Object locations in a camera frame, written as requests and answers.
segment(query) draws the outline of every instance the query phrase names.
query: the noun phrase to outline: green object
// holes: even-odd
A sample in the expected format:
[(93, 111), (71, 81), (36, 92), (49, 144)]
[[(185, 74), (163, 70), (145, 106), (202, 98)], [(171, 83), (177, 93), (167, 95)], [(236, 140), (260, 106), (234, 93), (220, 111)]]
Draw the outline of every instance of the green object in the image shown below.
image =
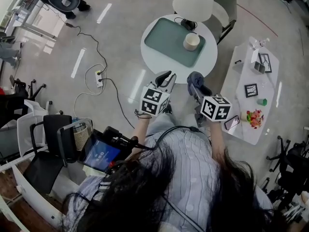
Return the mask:
[(266, 106), (267, 105), (267, 100), (266, 99), (258, 99), (256, 102), (259, 105), (261, 105), (261, 106)]
[(199, 35), (200, 43), (194, 51), (184, 48), (188, 33), (186, 28), (166, 18), (160, 18), (145, 38), (145, 44), (154, 50), (176, 60), (186, 67), (193, 67), (203, 50), (206, 40)]

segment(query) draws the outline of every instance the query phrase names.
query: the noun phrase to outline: round white table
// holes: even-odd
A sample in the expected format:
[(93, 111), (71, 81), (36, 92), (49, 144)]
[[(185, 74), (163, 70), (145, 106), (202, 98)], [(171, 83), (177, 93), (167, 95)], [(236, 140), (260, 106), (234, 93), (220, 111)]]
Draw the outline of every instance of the round white table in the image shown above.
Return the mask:
[[(169, 14), (163, 16), (162, 18), (167, 18), (171, 21), (174, 21), (176, 17), (179, 17), (178, 14)], [(207, 76), (213, 69), (218, 55), (217, 43), (212, 35), (211, 31), (203, 23), (198, 22), (197, 28), (194, 30), (195, 33), (203, 36), (206, 40), (205, 46), (201, 51), (199, 58), (197, 59), (193, 67), (186, 67), (181, 63), (173, 60), (172, 58), (148, 47), (144, 40), (150, 30), (154, 27), (156, 19), (153, 21), (143, 33), (140, 42), (141, 55), (148, 66), (148, 68), (155, 74), (162, 71), (172, 71), (172, 74), (176, 73), (177, 79), (176, 83), (187, 83), (187, 77), (193, 71), (200, 72), (204, 77)]]

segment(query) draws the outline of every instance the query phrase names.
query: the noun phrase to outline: small box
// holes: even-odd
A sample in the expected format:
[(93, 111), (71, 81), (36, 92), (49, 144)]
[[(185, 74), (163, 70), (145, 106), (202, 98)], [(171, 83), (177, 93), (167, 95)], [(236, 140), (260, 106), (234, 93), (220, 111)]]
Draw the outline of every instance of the small box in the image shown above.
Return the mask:
[(140, 97), (140, 112), (158, 116), (168, 103), (168, 93), (159, 89), (144, 87)]
[(231, 107), (231, 102), (225, 97), (205, 96), (200, 112), (210, 121), (225, 121)]

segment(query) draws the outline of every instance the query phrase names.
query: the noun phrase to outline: long black hair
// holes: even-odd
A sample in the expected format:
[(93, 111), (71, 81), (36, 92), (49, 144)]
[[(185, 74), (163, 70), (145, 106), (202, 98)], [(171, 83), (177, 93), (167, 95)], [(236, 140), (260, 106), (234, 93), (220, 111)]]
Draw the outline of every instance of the long black hair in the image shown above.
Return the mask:
[[(139, 161), (129, 160), (119, 164), (121, 167), (104, 180), (110, 184), (99, 203), (87, 200), (79, 193), (72, 193), (65, 198), (63, 209), (71, 198), (82, 198), (89, 202), (81, 220), (70, 223), (69, 226), (75, 226), (73, 231), (127, 231), (130, 228), (130, 231), (135, 232), (159, 230), (167, 210), (162, 194), (168, 189), (175, 170), (171, 149), (163, 144), (155, 152), (143, 152)], [(64, 219), (62, 230), (72, 230), (72, 227), (66, 226)]]
[(207, 231), (286, 231), (287, 224), (280, 211), (260, 207), (251, 166), (243, 161), (232, 161), (227, 149), (217, 161), (220, 172), (211, 201)]
[[(87, 200), (79, 193), (70, 194), (63, 207), (71, 198), (82, 198), (89, 205), (81, 219), (76, 214), (76, 221), (70, 224), (70, 228), (62, 223), (62, 230), (158, 231), (164, 216), (171, 211), (162, 195), (172, 180), (175, 159), (166, 145), (156, 152), (143, 153), (141, 158), (147, 160), (147, 164), (137, 160), (121, 163), (120, 169), (106, 180), (110, 184), (99, 203)], [(206, 231), (286, 231), (285, 220), (279, 211), (260, 207), (251, 167), (246, 163), (233, 162), (227, 150), (218, 163), (220, 172)]]

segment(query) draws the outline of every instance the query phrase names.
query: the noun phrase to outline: red line on floor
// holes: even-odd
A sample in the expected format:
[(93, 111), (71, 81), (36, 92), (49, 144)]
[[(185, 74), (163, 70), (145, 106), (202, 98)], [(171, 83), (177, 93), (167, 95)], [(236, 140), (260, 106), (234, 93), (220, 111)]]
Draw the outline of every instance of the red line on floor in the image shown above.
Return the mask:
[(269, 26), (267, 26), (261, 19), (259, 19), (258, 17), (256, 17), (254, 14), (252, 14), (249, 10), (245, 9), (244, 7), (242, 7), (241, 5), (237, 4), (240, 8), (242, 8), (243, 10), (247, 11), (249, 14), (253, 15), (256, 19), (258, 19), (260, 22), (262, 22), (270, 31), (272, 31), (274, 33), (274, 35), (276, 35), (278, 37), (278, 35), (274, 32), (274, 30), (272, 30)]

